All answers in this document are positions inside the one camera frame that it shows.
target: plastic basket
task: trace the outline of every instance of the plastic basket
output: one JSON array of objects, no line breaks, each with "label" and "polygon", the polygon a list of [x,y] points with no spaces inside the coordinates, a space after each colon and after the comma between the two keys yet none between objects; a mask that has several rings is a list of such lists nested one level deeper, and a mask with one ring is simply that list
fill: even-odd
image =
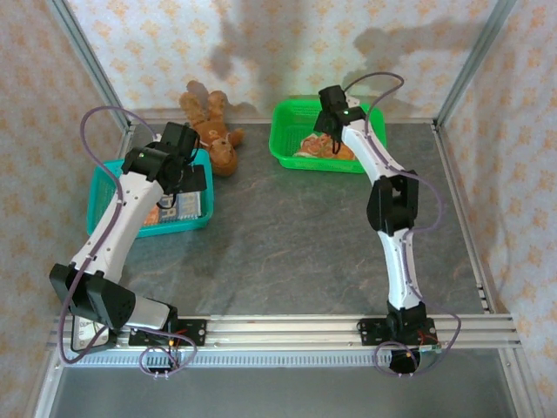
[{"label": "plastic basket", "polygon": [[[369,111],[369,104],[361,104],[360,106],[364,111]],[[315,126],[320,111],[321,103],[318,99],[291,98],[279,103],[272,114],[271,137],[269,140],[271,154],[278,159],[283,167],[290,169],[365,172],[358,160],[293,157],[302,140],[315,132],[313,126]],[[377,138],[386,148],[383,113],[377,108],[373,109],[370,122]]]},{"label": "plastic basket", "polygon": [[[122,174],[122,164],[124,160],[107,161],[104,164],[117,177]],[[209,154],[204,150],[198,150],[194,159],[194,164],[201,164],[205,169],[205,181],[207,188],[201,192],[201,213],[202,216],[196,219],[183,219],[171,222],[164,222],[157,225],[142,226],[138,232],[138,238],[161,235],[164,233],[179,233],[193,229],[203,228],[209,222],[214,210],[214,191],[212,185],[212,170]],[[104,211],[111,202],[112,196],[116,191],[116,186],[111,178],[100,168],[96,167],[91,180],[89,194],[89,204],[87,206],[87,233],[91,235],[98,222],[103,217]]]}]

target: patterned wallpaper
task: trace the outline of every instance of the patterned wallpaper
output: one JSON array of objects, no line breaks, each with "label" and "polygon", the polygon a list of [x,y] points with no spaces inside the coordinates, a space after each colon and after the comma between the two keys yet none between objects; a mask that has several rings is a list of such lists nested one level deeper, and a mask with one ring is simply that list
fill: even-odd
[{"label": "patterned wallpaper", "polygon": [[[79,122],[101,105],[44,0],[0,2],[0,416],[22,416],[60,304],[48,272],[86,239],[93,164]],[[120,138],[108,114],[87,132],[111,158]]]},{"label": "patterned wallpaper", "polygon": [[557,416],[555,27],[553,2],[518,2],[447,125],[481,258],[548,417]]},{"label": "patterned wallpaper", "polygon": [[[124,106],[176,109],[195,80],[232,117],[268,118],[289,95],[317,95],[369,71],[406,86],[390,118],[437,116],[496,0],[69,0]],[[355,88],[376,94],[375,79]]]}]

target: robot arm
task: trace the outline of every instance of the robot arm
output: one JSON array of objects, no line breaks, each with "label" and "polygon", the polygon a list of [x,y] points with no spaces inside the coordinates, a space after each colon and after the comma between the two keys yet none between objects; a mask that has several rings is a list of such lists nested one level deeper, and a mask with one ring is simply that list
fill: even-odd
[{"label": "robot arm", "polygon": [[321,90],[319,99],[322,111],[315,131],[330,135],[339,147],[340,144],[348,146],[372,183],[367,218],[385,252],[389,314],[385,326],[374,325],[377,329],[371,342],[396,340],[415,344],[419,340],[417,335],[434,331],[433,321],[426,316],[426,306],[417,295],[412,234],[409,233],[418,215],[418,180],[404,175],[407,171],[387,152],[371,127],[368,130],[371,138],[366,138],[366,114],[358,100],[347,98],[338,85]]},{"label": "robot arm", "polygon": [[178,313],[175,307],[140,297],[118,282],[139,229],[163,195],[206,188],[203,166],[190,165],[197,139],[198,134],[193,129],[169,123],[159,141],[128,152],[119,178],[124,202],[116,223],[105,236],[118,203],[115,193],[95,231],[71,263],[68,266],[56,264],[50,272],[50,282],[59,299],[64,300],[78,268],[90,257],[91,248],[104,237],[72,295],[72,314],[112,330],[127,326],[176,331]]},{"label": "robot arm", "polygon": [[[392,169],[385,167],[377,155],[375,155],[372,147],[365,137],[364,123],[365,120],[359,119],[346,126],[342,131],[342,143],[352,150],[356,158],[363,165],[371,183],[373,185],[378,185],[375,190],[376,193],[382,191],[385,195],[385,192],[392,192],[393,190],[396,191],[396,187],[393,185],[393,179],[399,179],[400,176]],[[403,167],[396,163],[387,153],[385,147],[381,144],[375,133],[373,131],[370,131],[370,133],[372,135],[372,141],[375,142],[377,148],[390,159],[390,164],[398,170],[404,170]],[[403,197],[405,197],[404,193],[407,193],[407,191],[399,192]],[[374,201],[378,200],[378,198],[374,196],[376,193],[372,193],[367,212],[373,229],[377,231],[385,251],[386,267],[389,278],[389,303],[392,307],[399,310],[401,308],[409,309],[416,307],[419,304],[419,299],[409,287],[409,285],[412,285],[416,290],[418,290],[416,272],[414,271],[413,263],[412,238],[406,237],[404,241],[402,239],[411,226],[408,224],[401,226],[394,225],[396,224],[394,219],[383,219],[383,222],[381,222],[381,219],[377,219],[378,217],[375,217],[376,219],[374,219],[373,216],[376,214],[375,210],[379,209],[376,207],[377,204],[374,204]],[[396,205],[393,205],[392,210],[396,211]],[[406,212],[410,214],[409,211],[403,210],[400,214],[401,218],[405,216]],[[406,263],[408,265],[408,272],[404,266],[405,256]]]}]

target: teddy bear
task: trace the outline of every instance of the teddy bear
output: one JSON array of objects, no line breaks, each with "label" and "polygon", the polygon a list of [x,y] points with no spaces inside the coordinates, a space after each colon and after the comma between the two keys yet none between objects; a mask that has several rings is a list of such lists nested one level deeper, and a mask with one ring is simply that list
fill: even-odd
[{"label": "teddy bear", "polygon": [[207,98],[207,113],[198,97],[187,91],[180,96],[179,104],[188,123],[199,135],[201,147],[209,152],[212,171],[220,177],[231,176],[238,167],[238,155],[234,149],[244,139],[244,130],[228,131],[225,124],[226,95],[213,91]]}]

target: wire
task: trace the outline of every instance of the wire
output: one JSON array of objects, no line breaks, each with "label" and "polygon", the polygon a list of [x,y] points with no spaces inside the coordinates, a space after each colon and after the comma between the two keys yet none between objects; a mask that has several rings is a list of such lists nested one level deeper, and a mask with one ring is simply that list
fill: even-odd
[{"label": "wire", "polygon": [[170,206],[166,207],[166,206],[162,206],[160,203],[157,202],[157,207],[159,209],[165,209],[166,211],[169,209],[172,209],[172,207],[174,207],[174,205],[176,204],[176,197],[178,196],[177,193],[173,193],[172,194],[172,203]]},{"label": "wire", "polygon": [[337,142],[335,142],[335,141],[332,141],[332,153],[333,153],[334,155],[337,155],[337,154],[339,153],[339,151],[340,151],[340,147],[341,147],[341,146],[342,146],[342,143],[341,143],[341,142],[338,142],[338,143],[337,143]]},{"label": "wire", "polygon": [[[187,333],[187,329],[181,329],[179,331],[176,332],[176,334],[183,334],[183,333]],[[178,351],[178,346],[180,345],[180,340],[176,341],[176,345],[174,346],[174,348],[176,348],[176,351]]]},{"label": "wire", "polygon": [[196,144],[196,146],[195,146],[195,152],[193,153],[192,156],[190,156],[190,157],[185,161],[185,164],[186,164],[186,165],[189,165],[190,163],[192,163],[192,162],[195,160],[195,158],[196,158],[197,155],[198,155],[199,147],[200,147],[200,146],[201,146],[201,137],[199,137],[199,140],[197,141],[197,144]]},{"label": "wire", "polygon": [[419,340],[420,340],[420,345],[423,346],[426,344],[426,340],[429,339],[431,341],[435,341],[435,345],[439,344],[439,340],[435,337],[433,337],[432,335],[426,335],[424,334],[421,330],[418,331],[419,334]]},{"label": "wire", "polygon": [[[153,137],[153,140],[157,139],[157,135],[155,134],[155,132],[152,130],[152,128],[141,117],[139,117],[138,115],[136,115],[132,111],[128,111],[128,110],[123,109],[123,108],[118,107],[118,106],[99,106],[99,107],[95,107],[95,108],[87,111],[84,114],[83,118],[81,119],[81,124],[79,126],[79,137],[81,138],[81,143],[84,146],[84,149],[87,152],[87,154],[89,155],[89,157],[91,157],[91,159],[95,162],[95,164],[98,167],[100,167],[111,178],[111,180],[116,185],[117,201],[116,201],[116,207],[114,209],[114,213],[112,214],[112,217],[111,217],[109,223],[107,224],[106,228],[104,229],[104,231],[101,234],[98,241],[91,248],[91,251],[89,252],[87,257],[85,258],[84,263],[81,265],[81,267],[79,267],[79,270],[77,271],[76,277],[71,282],[70,288],[68,289],[68,294],[66,295],[66,297],[64,299],[64,302],[62,303],[62,309],[60,311],[60,320],[58,322],[57,337],[58,337],[58,351],[60,352],[60,358],[62,360],[62,363],[66,364],[66,365],[75,364],[78,361],[80,361],[81,359],[83,359],[90,352],[92,347],[95,345],[95,342],[97,342],[98,338],[102,335],[102,333],[108,328],[107,326],[101,327],[97,331],[95,336],[91,339],[91,341],[89,341],[89,343],[84,348],[84,350],[81,353],[79,353],[75,358],[69,359],[66,356],[66,354],[64,352],[64,323],[65,323],[65,318],[66,318],[68,312],[70,311],[71,300],[73,298],[74,293],[76,292],[76,289],[77,289],[77,286],[79,285],[79,282],[83,278],[83,275],[84,275],[85,270],[87,269],[87,266],[95,258],[95,255],[97,254],[98,249],[104,243],[104,241],[106,240],[108,235],[111,233],[112,229],[114,228],[114,225],[116,224],[117,219],[120,216],[120,213],[122,211],[122,206],[123,206],[123,203],[124,203],[124,192],[122,190],[122,185],[120,184],[120,180],[108,169],[108,167],[106,167],[106,165],[103,164],[103,162],[100,159],[97,158],[97,156],[93,153],[93,151],[90,149],[89,145],[87,144],[87,140],[85,139],[85,124],[87,123],[87,120],[89,120],[89,118],[94,113],[97,113],[98,111],[106,111],[106,110],[108,110],[108,111],[122,111],[123,113],[126,113],[129,116],[132,116],[133,118],[137,119],[141,124],[143,124],[149,130],[149,132],[151,133],[151,135]],[[149,333],[149,334],[156,334],[156,335],[163,335],[163,336],[168,336],[168,337],[173,337],[173,338],[179,338],[179,339],[184,340],[185,342],[188,342],[189,344],[192,345],[192,347],[193,347],[192,354],[186,359],[186,361],[182,364],[182,366],[176,368],[175,370],[173,370],[173,372],[181,370],[182,367],[189,364],[193,360],[193,358],[195,357],[195,355],[198,351],[195,342],[193,340],[191,340],[190,338],[184,336],[184,335],[166,333],[166,332],[163,332],[163,331],[159,331],[159,330],[151,329],[151,328],[147,328],[147,327],[138,327],[138,329],[140,329],[141,331],[143,331],[145,333]],[[148,347],[139,356],[139,366],[140,366],[141,370],[144,373],[147,372],[147,374],[151,374],[151,372],[148,372],[144,368],[144,366],[142,364],[142,361],[143,361],[143,358],[152,350],[153,350],[152,347]]]},{"label": "wire", "polygon": [[[405,270],[406,277],[410,277],[410,268],[409,268],[409,266],[408,266],[408,258],[407,258],[407,256],[406,256],[406,243],[412,238],[412,236],[413,236],[415,233],[429,233],[429,232],[434,231],[435,229],[437,229],[437,228],[439,227],[439,225],[440,225],[440,222],[441,222],[442,218],[443,218],[443,212],[444,212],[445,204],[444,204],[443,198],[441,197],[441,194],[439,193],[439,191],[437,190],[437,188],[436,188],[432,183],[430,183],[428,180],[426,180],[426,179],[424,179],[424,178],[422,178],[422,177],[420,177],[420,176],[417,176],[417,175],[415,175],[415,174],[411,174],[410,172],[401,171],[401,170],[399,170],[399,169],[393,167],[392,165],[390,165],[389,162],[388,162],[388,160],[383,156],[383,153],[382,153],[382,152],[379,150],[379,148],[375,145],[375,141],[373,141],[372,136],[369,134],[369,125],[370,125],[369,119],[370,119],[370,116],[371,116],[371,114],[372,114],[373,109],[375,108],[375,106],[376,106],[381,100],[383,100],[384,98],[386,98],[387,96],[389,96],[390,94],[392,94],[392,93],[394,93],[396,90],[398,90],[400,87],[402,87],[402,86],[404,85],[404,83],[405,83],[404,78],[401,77],[400,75],[395,74],[394,72],[390,72],[390,71],[376,71],[376,72],[371,72],[371,73],[369,73],[369,74],[365,74],[365,75],[362,76],[362,77],[356,78],[354,81],[352,81],[352,82],[344,89],[345,93],[348,91],[348,89],[350,89],[350,88],[351,88],[353,85],[355,85],[356,83],[359,83],[360,81],[362,81],[362,80],[364,80],[364,79],[366,79],[366,78],[371,78],[371,77],[376,77],[376,76],[390,76],[390,77],[393,77],[393,78],[398,79],[398,80],[400,81],[400,83],[397,84],[397,85],[395,85],[393,88],[391,88],[391,89],[385,91],[384,93],[382,93],[381,95],[379,95],[375,100],[373,100],[372,104],[370,105],[369,110],[368,110],[367,113],[366,113],[366,123],[365,123],[365,127],[364,127],[366,138],[367,138],[367,140],[368,140],[370,146],[373,148],[373,151],[375,152],[375,154],[376,154],[377,156],[379,156],[379,159],[381,159],[381,162],[385,165],[386,169],[391,170],[391,171],[393,171],[393,172],[396,172],[396,173],[399,174],[399,175],[408,177],[408,178],[410,178],[410,179],[415,179],[415,180],[418,180],[418,181],[421,182],[421,183],[424,183],[424,184],[433,192],[433,194],[435,195],[435,198],[437,199],[437,206],[438,206],[437,219],[436,219],[430,226],[417,227],[417,228],[413,228],[412,230],[409,229],[409,230],[406,231],[406,232],[403,234],[403,236],[402,236],[402,243],[403,243],[403,246],[402,246],[403,267],[404,267],[404,270]],[[425,373],[425,372],[428,372],[428,371],[433,370],[435,367],[437,367],[437,365],[439,365],[439,364],[445,359],[445,357],[448,355],[448,352],[451,350],[451,348],[452,348],[453,345],[454,345],[454,342],[456,341],[456,339],[458,338],[458,336],[459,336],[459,334],[460,334],[460,330],[461,330],[461,328],[462,328],[462,320],[460,319],[460,317],[459,317],[456,313],[449,312],[449,311],[447,311],[445,308],[440,307],[439,305],[437,305],[437,304],[435,304],[435,303],[432,303],[432,302],[429,301],[429,300],[426,300],[426,299],[418,292],[418,290],[412,285],[412,283],[406,283],[406,284],[410,287],[410,290],[416,295],[416,297],[417,297],[421,302],[423,302],[423,303],[426,304],[426,305],[435,307],[436,309],[440,310],[441,312],[445,312],[445,313],[451,315],[451,316],[452,316],[454,319],[456,319],[456,321],[457,321],[457,327],[456,327],[456,330],[455,330],[455,332],[454,332],[454,336],[453,336],[452,339],[447,343],[446,349],[441,353],[441,356],[438,358],[438,360],[435,361],[435,362],[434,362],[433,364],[431,364],[430,366],[428,366],[427,368],[425,368],[424,370],[419,370],[419,371],[416,371],[416,372],[410,374],[410,376],[413,376],[413,375],[416,375],[416,374],[423,374],[423,373]],[[382,347],[385,347],[385,346],[388,346],[388,345],[392,345],[392,344],[397,345],[397,346],[400,347],[400,343],[398,343],[397,341],[385,341],[385,342],[382,342],[381,344],[379,344],[379,345],[375,348],[375,350],[373,351],[373,364],[374,364],[374,366],[375,366],[381,373],[383,373],[383,374],[386,374],[386,375],[389,375],[389,376],[393,376],[393,377],[397,377],[397,376],[398,376],[398,377],[401,377],[402,374],[394,374],[394,373],[391,373],[391,372],[387,372],[387,371],[383,370],[382,368],[380,368],[380,367],[377,365],[377,358],[378,358],[377,355],[378,355],[378,353],[379,353],[379,350],[380,350]],[[412,353],[412,350],[411,350],[408,346],[406,346],[406,345],[404,345],[404,344],[402,344],[402,346],[404,346],[405,350],[406,350],[408,353],[410,353],[410,354]]]},{"label": "wire", "polygon": [[164,348],[162,348],[160,346],[147,347],[143,351],[143,353],[141,353],[139,355],[139,368],[141,369],[141,371],[144,374],[147,374],[149,376],[157,377],[159,375],[158,372],[152,372],[152,371],[148,370],[147,368],[145,368],[145,366],[143,364],[144,357],[150,351],[154,351],[154,350],[162,351],[170,359],[174,368],[171,371],[165,371],[164,372],[164,375],[166,376],[167,379],[170,376],[172,376],[173,374],[175,374],[175,373],[179,372],[180,370],[184,369],[188,364],[190,364],[193,361],[193,359],[195,358],[196,354],[198,353],[198,346],[196,345],[195,341],[193,341],[190,337],[186,337],[185,335],[177,334],[177,333],[166,333],[165,331],[159,331],[159,330],[155,330],[155,329],[151,329],[151,328],[145,328],[145,327],[137,327],[136,329],[139,330],[139,331],[143,331],[144,333],[150,333],[150,334],[160,335],[160,336],[164,336],[164,337],[169,337],[169,338],[172,338],[172,339],[175,339],[175,340],[179,339],[179,340],[187,342],[188,344],[190,344],[193,347],[193,351],[191,351],[191,354],[180,365],[178,365],[178,360],[174,359],[174,357],[172,357],[172,355],[170,353],[168,353]]}]

